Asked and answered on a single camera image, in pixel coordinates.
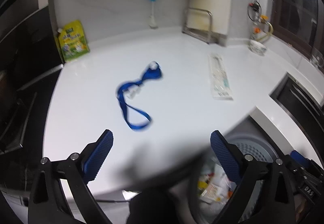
white countertop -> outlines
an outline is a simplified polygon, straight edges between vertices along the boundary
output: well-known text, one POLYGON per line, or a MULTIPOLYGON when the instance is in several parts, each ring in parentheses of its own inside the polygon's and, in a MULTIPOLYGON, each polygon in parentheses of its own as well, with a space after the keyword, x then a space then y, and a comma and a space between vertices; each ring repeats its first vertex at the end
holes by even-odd
MULTIPOLYGON (((210 144, 214 130, 226 133, 255 107, 294 149, 320 164, 298 126, 268 95, 286 72, 318 102, 322 95, 272 51, 260 57, 244 45, 207 45, 179 28, 135 32, 89 45, 89 54, 61 71, 48 111, 43 156, 66 159, 111 130, 113 147, 96 179, 88 183, 93 195, 125 188, 184 162, 210 144), (223 57, 233 101, 211 96, 211 52, 223 57), (126 102, 146 111, 153 122, 143 131, 132 131, 123 119, 116 89, 138 79, 151 61, 159 63, 163 79, 147 81, 140 94, 126 102)), ((131 122, 142 120, 131 111, 131 122)))

packaged item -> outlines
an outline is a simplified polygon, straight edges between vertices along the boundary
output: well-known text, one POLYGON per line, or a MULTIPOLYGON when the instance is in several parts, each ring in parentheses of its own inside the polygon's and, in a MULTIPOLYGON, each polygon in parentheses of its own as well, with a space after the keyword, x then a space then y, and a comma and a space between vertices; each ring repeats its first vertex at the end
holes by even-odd
POLYGON ((200 200, 206 203, 227 202, 228 200, 229 180, 224 169, 215 164, 214 175, 211 178, 207 188, 202 192, 200 200))
POLYGON ((232 100, 232 91, 229 87, 221 56, 217 54, 210 54, 209 67, 212 96, 215 99, 232 100))
POLYGON ((59 33, 60 47, 65 61, 70 61, 89 52, 79 20, 68 23, 59 30, 59 33))
POLYGON ((198 179, 198 189, 201 193, 208 187, 210 179, 213 177, 214 173, 209 175, 201 175, 198 179))

